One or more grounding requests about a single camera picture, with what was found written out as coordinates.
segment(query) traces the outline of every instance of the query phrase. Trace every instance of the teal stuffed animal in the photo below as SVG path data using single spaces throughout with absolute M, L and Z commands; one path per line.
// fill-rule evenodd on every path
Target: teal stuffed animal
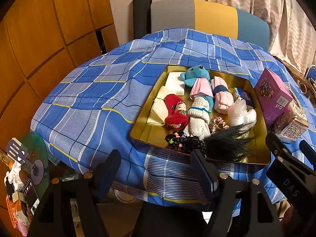
M 202 65 L 189 68 L 185 73 L 181 73 L 180 77 L 184 81 L 185 85 L 189 87 L 192 87 L 194 85 L 196 79 L 206 78 L 212 89 L 212 86 L 210 83 L 210 80 L 211 80 L 210 75 Z M 203 98 L 208 101 L 210 105 L 209 112 L 211 112 L 214 105 L 213 97 L 203 96 Z
M 185 73 L 181 73 L 180 76 L 184 83 L 189 87 L 192 87 L 198 78 L 206 78 L 211 86 L 210 75 L 202 65 L 191 67 Z

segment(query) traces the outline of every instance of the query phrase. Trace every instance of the small blue box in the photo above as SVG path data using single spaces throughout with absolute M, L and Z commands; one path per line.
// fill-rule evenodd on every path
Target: small blue box
M 246 105 L 247 105 L 247 110 L 253 109 L 253 103 L 250 98 L 250 94 L 247 91 L 241 88 L 234 88 L 233 97 L 234 97 L 234 101 L 245 100 Z

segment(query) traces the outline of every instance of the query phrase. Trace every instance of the wooden floor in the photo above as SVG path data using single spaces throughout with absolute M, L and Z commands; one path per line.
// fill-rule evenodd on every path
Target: wooden floor
M 98 205 L 99 212 L 110 237 L 128 237 L 135 226 L 143 202 Z M 81 225 L 76 228 L 77 237 L 84 237 Z

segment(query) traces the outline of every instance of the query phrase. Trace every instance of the hair scrunchie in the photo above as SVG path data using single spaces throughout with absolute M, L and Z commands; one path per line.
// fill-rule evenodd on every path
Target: hair scrunchie
M 226 129 L 229 128 L 229 125 L 226 125 L 225 121 L 221 117 L 214 117 L 211 119 L 210 133 L 215 133 L 217 127 L 221 129 Z

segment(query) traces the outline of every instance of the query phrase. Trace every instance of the curtain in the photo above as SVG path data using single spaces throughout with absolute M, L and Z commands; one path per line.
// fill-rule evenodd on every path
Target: curtain
M 300 73 L 315 61 L 316 32 L 296 0 L 208 0 L 252 13 L 270 27 L 269 51 Z

